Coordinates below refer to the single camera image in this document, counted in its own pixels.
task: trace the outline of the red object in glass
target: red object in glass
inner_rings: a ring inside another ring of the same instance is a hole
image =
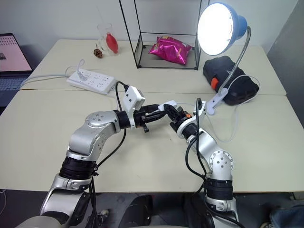
[[[106,34],[106,44],[108,47],[115,53],[118,53],[118,44],[114,36],[111,35],[111,33]]]

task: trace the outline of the pink snack bag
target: pink snack bag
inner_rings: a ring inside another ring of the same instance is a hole
[[[150,54],[173,63],[187,64],[190,45],[168,36],[157,37],[156,42],[149,51]]]

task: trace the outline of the electrical outlet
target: electrical outlet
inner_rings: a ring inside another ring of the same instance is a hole
[[[112,76],[96,73],[89,70],[79,69],[67,80],[71,86],[90,90],[100,94],[108,94],[114,90],[116,80]]]

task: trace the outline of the orange tag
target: orange tag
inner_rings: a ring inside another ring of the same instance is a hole
[[[211,88],[215,90],[215,88],[217,87],[217,84],[219,83],[218,79],[216,77],[214,77],[211,80]]]

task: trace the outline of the robotic arm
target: robotic arm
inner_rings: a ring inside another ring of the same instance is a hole
[[[196,138],[196,116],[191,117],[181,108],[175,109],[164,105],[165,111],[158,111],[158,105],[143,106],[144,97],[135,87],[130,86],[124,99],[126,111],[106,111],[90,114],[85,123],[71,136],[66,158],[60,172],[43,202],[40,216],[32,217],[17,228],[65,228],[78,225],[84,218],[90,201],[89,188],[92,177],[98,170],[96,164],[106,140],[121,129],[143,127],[146,123],[158,120],[166,114],[171,118],[170,126],[180,138],[190,144]],[[204,116],[205,102],[199,109],[199,116]],[[233,212],[238,220],[236,200],[232,196],[233,160],[230,154],[222,150],[216,141],[200,129],[199,152],[208,168],[206,175],[206,202],[212,210]],[[213,217],[215,227],[233,227],[230,222]]]
[[[200,109],[197,115],[202,120],[206,113],[206,103],[200,101]],[[197,126],[196,116],[191,117],[182,108],[175,109],[171,105],[165,104],[164,109],[172,122],[170,126],[180,138],[184,138],[187,144],[192,144],[191,148],[197,151],[196,140]],[[207,168],[205,188],[207,195],[206,203],[217,212],[228,212],[227,216],[238,221],[236,200],[233,197],[232,175],[233,159],[231,155],[221,149],[216,141],[203,129],[199,129],[199,155]],[[221,219],[217,216],[212,217],[214,227],[230,228],[236,227],[235,224]]]

